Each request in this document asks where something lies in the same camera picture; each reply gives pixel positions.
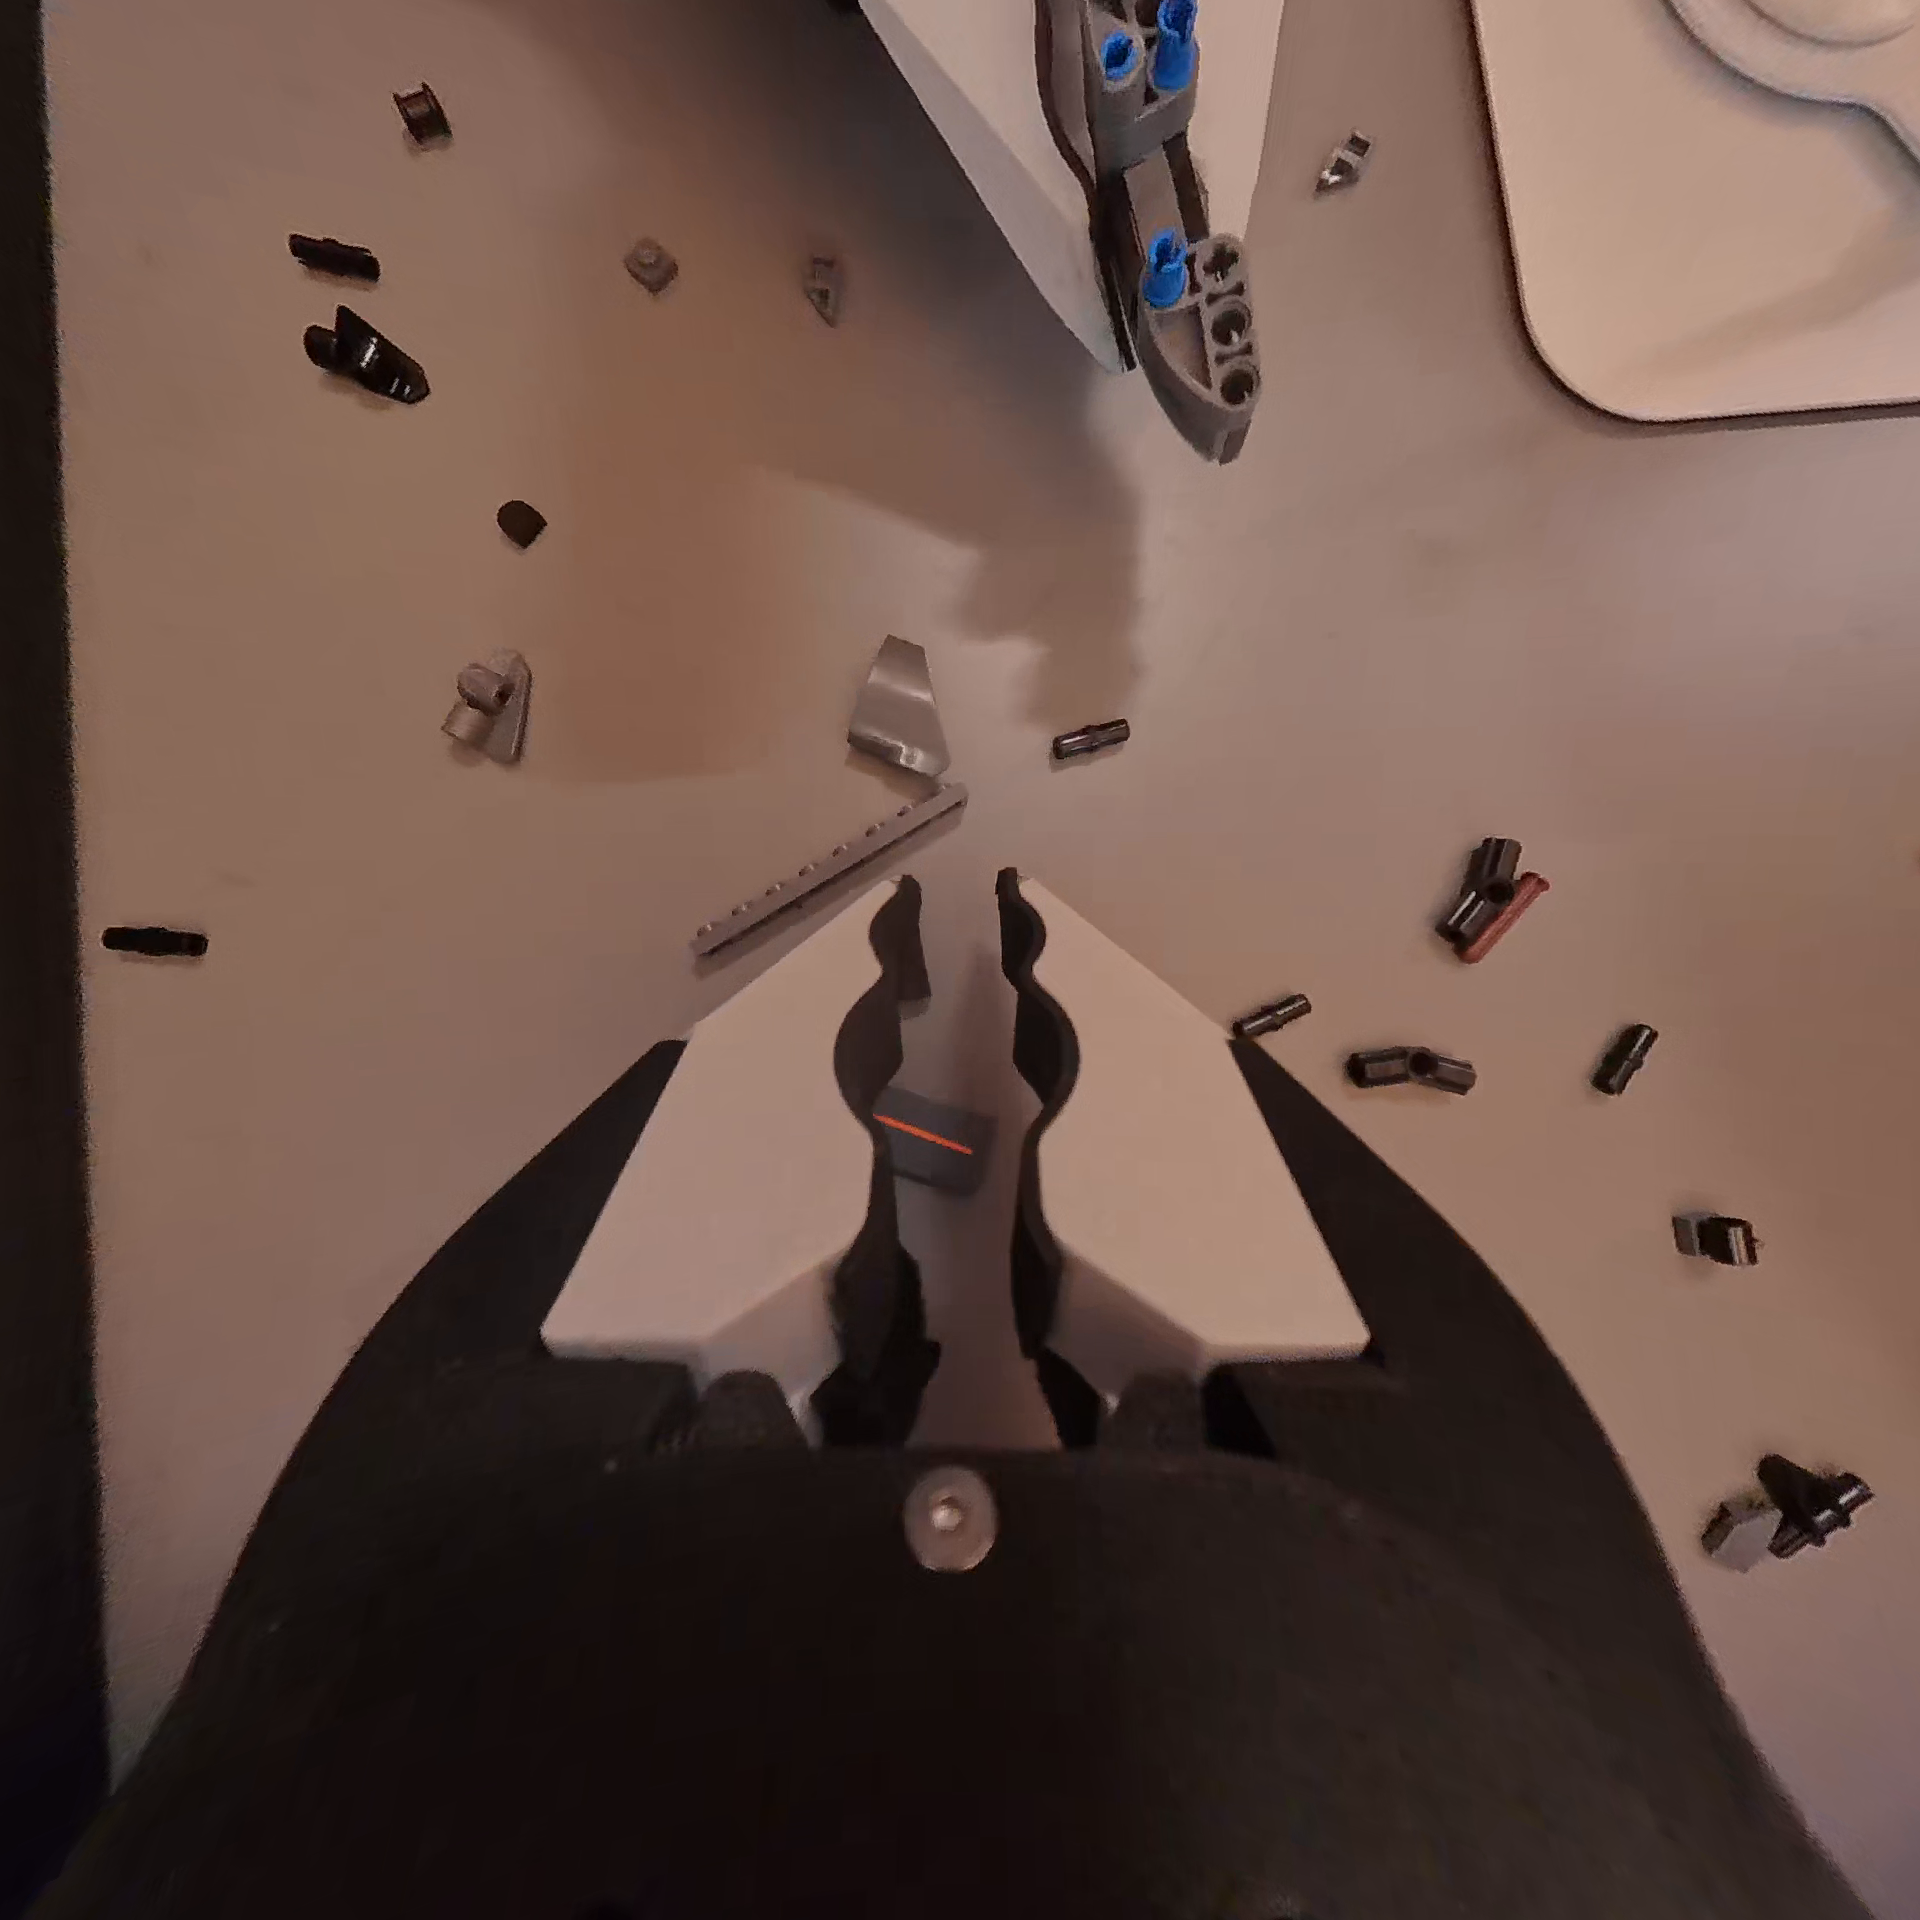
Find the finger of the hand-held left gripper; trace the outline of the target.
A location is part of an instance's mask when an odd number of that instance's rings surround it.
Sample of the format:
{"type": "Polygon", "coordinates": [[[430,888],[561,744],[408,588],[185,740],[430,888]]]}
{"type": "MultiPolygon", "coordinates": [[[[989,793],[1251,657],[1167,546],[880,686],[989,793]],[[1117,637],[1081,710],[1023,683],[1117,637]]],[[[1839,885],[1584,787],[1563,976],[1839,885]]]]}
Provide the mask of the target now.
{"type": "Polygon", "coordinates": [[[859,2],[1017,266],[1110,372],[1136,360],[1097,238],[1079,2],[859,2]]]}
{"type": "Polygon", "coordinates": [[[1199,2],[1187,129],[1167,164],[1187,236],[1245,236],[1262,174],[1281,2],[1199,2]]]}

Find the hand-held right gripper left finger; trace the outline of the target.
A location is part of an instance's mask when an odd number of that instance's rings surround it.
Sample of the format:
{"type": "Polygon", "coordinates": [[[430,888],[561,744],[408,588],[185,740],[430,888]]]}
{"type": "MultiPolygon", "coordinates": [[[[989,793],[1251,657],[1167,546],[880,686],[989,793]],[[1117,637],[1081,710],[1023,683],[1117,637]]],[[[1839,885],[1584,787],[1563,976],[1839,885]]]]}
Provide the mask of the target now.
{"type": "Polygon", "coordinates": [[[884,880],[696,1022],[541,1325],[564,1360],[767,1377],[832,1444],[900,1444],[929,1381],[877,1100],[927,994],[884,880]]]}

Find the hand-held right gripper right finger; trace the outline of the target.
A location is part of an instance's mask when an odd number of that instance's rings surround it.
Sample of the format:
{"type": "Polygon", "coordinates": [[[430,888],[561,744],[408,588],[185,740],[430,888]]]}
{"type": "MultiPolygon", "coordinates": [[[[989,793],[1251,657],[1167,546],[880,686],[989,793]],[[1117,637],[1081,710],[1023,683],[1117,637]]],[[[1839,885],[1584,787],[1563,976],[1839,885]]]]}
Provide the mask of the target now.
{"type": "Polygon", "coordinates": [[[1015,1073],[1015,1332],[1064,1450],[1141,1385],[1345,1365],[1372,1332],[1229,1036],[1061,897],[995,882],[1015,1073]]]}

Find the grey lego assembly blue pins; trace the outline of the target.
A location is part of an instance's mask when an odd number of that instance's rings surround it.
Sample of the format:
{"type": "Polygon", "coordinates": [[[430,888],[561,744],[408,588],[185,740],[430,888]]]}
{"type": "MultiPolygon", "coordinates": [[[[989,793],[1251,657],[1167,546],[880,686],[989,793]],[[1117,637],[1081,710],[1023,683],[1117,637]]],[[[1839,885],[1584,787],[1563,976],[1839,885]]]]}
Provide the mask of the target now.
{"type": "Polygon", "coordinates": [[[1088,153],[1095,266],[1120,361],[1211,465],[1238,460],[1262,393],[1241,238],[1217,229],[1191,148],[1201,49],[1198,4],[1055,4],[1061,108],[1088,153]]]}

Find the grey curved lego panel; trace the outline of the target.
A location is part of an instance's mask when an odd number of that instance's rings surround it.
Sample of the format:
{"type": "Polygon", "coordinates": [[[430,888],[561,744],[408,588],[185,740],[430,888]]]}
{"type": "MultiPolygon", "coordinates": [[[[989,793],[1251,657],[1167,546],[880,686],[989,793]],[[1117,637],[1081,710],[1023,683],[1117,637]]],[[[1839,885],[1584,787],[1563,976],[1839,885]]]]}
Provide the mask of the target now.
{"type": "Polygon", "coordinates": [[[884,635],[848,721],[848,745],[897,773],[942,781],[950,753],[929,683],[925,651],[884,635]]]}

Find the long grey lego plate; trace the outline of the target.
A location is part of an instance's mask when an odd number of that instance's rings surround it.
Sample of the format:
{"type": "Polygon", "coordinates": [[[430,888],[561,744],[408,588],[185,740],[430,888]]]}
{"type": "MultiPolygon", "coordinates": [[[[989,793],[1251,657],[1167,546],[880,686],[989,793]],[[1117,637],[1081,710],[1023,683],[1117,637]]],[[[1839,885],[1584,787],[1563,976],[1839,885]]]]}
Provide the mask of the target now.
{"type": "Polygon", "coordinates": [[[969,789],[964,784],[935,784],[925,796],[895,808],[859,832],[853,832],[849,840],[801,861],[789,876],[767,882],[753,897],[733,902],[724,914],[696,925],[688,941],[688,953],[696,961],[708,961],[733,948],[760,928],[801,908],[809,898],[832,889],[839,880],[864,873],[868,867],[881,861],[910,840],[964,810],[966,802],[969,789]]]}

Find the black lego wedge panel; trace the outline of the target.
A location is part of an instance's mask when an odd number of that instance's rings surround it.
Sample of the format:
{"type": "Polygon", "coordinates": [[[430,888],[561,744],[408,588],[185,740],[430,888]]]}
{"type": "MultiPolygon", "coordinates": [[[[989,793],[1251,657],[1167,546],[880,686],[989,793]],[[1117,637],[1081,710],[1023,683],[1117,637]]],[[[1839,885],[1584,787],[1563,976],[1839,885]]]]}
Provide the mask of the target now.
{"type": "Polygon", "coordinates": [[[411,405],[430,395],[421,364],[344,305],[329,324],[304,330],[304,354],[316,369],[384,400],[411,405]]]}

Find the black lego cross connector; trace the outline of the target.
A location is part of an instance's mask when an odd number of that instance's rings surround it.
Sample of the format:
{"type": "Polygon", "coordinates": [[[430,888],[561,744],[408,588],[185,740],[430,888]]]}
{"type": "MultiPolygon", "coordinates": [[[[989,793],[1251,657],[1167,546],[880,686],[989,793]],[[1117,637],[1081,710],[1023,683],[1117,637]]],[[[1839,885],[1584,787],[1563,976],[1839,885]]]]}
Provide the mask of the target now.
{"type": "Polygon", "coordinates": [[[1767,1453],[1757,1484],[1721,1502],[1701,1531],[1701,1549],[1721,1569],[1747,1572],[1821,1548],[1853,1525],[1873,1498],[1852,1473],[1814,1473],[1787,1457],[1767,1453]]]}

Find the dark tile with orange stripe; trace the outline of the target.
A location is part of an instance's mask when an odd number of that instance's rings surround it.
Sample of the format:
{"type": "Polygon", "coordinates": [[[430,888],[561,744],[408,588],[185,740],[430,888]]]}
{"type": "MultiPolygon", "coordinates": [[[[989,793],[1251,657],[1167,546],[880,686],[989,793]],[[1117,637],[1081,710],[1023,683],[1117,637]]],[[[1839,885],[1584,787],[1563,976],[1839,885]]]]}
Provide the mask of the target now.
{"type": "Polygon", "coordinates": [[[895,1180],[945,1196],[974,1196],[987,1180],[997,1117],[893,1084],[872,1101],[895,1180]]]}

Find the black connector with brown axle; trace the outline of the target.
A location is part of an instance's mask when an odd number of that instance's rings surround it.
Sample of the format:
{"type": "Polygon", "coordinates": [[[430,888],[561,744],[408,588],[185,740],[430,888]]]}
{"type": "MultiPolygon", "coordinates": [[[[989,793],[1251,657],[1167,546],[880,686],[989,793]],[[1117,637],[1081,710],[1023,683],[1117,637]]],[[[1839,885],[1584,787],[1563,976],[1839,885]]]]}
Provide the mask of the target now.
{"type": "Polygon", "coordinates": [[[1476,965],[1550,888],[1544,876],[1521,869],[1519,840],[1491,835],[1469,852],[1456,898],[1433,932],[1460,965],[1476,965]]]}

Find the black foam mat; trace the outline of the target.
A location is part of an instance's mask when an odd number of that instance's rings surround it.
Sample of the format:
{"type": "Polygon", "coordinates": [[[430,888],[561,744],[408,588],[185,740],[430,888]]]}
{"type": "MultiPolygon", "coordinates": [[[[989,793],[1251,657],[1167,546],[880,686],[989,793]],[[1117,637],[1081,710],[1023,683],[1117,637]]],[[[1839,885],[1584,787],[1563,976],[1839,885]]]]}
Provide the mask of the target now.
{"type": "Polygon", "coordinates": [[[1,4],[1,1898],[104,1798],[104,1627],[53,169],[1,4]]]}

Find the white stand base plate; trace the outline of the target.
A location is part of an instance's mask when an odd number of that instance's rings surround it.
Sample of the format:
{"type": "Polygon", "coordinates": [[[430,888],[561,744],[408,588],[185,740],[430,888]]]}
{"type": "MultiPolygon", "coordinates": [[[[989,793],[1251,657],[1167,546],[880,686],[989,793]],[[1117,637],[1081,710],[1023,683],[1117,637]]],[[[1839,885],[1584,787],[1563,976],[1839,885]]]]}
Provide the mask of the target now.
{"type": "Polygon", "coordinates": [[[1757,92],[1667,2],[1475,2],[1536,353],[1640,424],[1917,400],[1917,174],[1757,92]]]}

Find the pale blue stand frame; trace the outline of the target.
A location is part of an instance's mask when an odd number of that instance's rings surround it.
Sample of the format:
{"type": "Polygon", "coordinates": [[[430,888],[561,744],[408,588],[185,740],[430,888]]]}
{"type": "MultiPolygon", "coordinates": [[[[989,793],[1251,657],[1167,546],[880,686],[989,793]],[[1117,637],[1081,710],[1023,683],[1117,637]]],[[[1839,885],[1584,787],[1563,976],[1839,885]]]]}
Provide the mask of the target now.
{"type": "Polygon", "coordinates": [[[1744,85],[1837,124],[1871,129],[1917,163],[1916,2],[1669,2],[1744,85]]]}

